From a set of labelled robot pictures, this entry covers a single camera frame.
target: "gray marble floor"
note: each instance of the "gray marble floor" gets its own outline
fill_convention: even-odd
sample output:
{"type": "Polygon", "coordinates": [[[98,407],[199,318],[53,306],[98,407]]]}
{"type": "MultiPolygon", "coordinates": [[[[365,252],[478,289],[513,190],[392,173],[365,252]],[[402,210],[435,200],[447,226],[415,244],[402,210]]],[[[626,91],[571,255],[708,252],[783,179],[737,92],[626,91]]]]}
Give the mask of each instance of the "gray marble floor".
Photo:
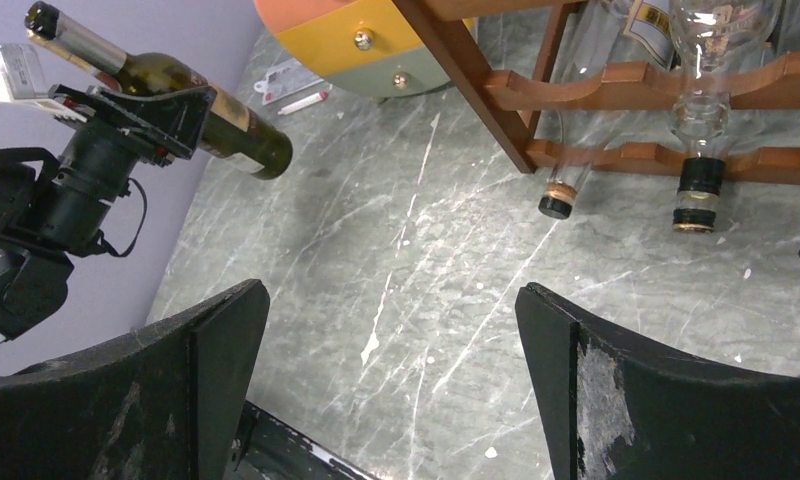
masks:
{"type": "MultiPolygon", "coordinates": [[[[484,18],[495,66],[529,70],[544,11],[484,18]]],[[[515,324],[540,282],[719,362],[800,374],[800,187],[729,185],[718,232],[670,229],[676,180],[593,174],[579,211],[536,211],[455,88],[376,105],[340,89],[289,117],[253,81],[286,58],[263,34],[239,98],[296,145],[260,182],[209,164],[151,318],[246,278],[273,302],[248,399],[383,479],[552,478],[515,324]]]]}

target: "green wine bottle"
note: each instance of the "green wine bottle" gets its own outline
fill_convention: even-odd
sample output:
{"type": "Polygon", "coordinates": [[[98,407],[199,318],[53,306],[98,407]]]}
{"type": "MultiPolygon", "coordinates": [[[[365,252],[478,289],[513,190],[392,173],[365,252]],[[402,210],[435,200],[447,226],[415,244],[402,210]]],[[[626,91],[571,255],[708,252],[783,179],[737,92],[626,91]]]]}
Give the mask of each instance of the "green wine bottle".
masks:
{"type": "Polygon", "coordinates": [[[291,163],[291,140],[284,133],[176,58],[163,53],[126,53],[45,2],[32,5],[25,25],[35,44],[129,95],[214,87],[217,97],[200,148],[263,180],[282,175],[291,163]]]}

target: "orange stool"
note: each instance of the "orange stool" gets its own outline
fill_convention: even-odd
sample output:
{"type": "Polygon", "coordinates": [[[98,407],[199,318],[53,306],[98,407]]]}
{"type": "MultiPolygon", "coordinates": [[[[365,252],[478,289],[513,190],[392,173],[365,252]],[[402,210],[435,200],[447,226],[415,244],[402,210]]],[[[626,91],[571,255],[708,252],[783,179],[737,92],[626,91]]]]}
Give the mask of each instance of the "orange stool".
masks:
{"type": "MultiPolygon", "coordinates": [[[[267,29],[327,82],[375,98],[450,79],[391,0],[253,0],[267,29]]],[[[476,37],[476,22],[466,20],[476,37]]]]}

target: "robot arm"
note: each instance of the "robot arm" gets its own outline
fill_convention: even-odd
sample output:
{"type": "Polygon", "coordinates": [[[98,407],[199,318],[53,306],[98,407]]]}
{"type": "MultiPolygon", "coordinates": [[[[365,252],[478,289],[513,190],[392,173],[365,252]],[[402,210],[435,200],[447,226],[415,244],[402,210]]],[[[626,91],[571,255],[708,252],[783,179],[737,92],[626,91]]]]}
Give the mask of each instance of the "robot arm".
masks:
{"type": "MultiPolygon", "coordinates": [[[[15,73],[0,68],[11,77],[4,86],[15,73]]],[[[164,167],[191,158],[215,95],[212,87],[133,97],[59,84],[29,99],[76,133],[58,158],[42,148],[0,149],[0,334],[17,338],[62,306],[73,271],[68,254],[131,251],[134,242],[118,254],[100,225],[129,195],[138,162],[164,167]],[[40,174],[30,162],[42,163],[40,174]]]]}

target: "red and white object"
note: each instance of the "red and white object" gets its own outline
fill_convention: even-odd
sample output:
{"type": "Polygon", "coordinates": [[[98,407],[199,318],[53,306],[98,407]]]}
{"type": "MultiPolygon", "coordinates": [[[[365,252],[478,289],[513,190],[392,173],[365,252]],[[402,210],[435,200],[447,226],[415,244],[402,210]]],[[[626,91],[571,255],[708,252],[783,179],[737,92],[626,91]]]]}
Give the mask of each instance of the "red and white object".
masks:
{"type": "Polygon", "coordinates": [[[282,109],[279,110],[278,114],[279,115],[290,115],[290,114],[292,114],[294,112],[298,112],[298,111],[300,111],[300,110],[302,110],[302,109],[304,109],[306,107],[310,107],[310,106],[312,106],[312,105],[314,105],[316,103],[320,103],[320,102],[326,100],[326,97],[328,97],[328,96],[329,96],[329,92],[327,92],[326,90],[318,92],[318,93],[315,93],[315,94],[312,94],[312,95],[309,95],[308,97],[306,97],[306,98],[304,98],[302,100],[297,100],[294,103],[291,103],[289,105],[286,105],[286,106],[282,107],[282,109]]]}

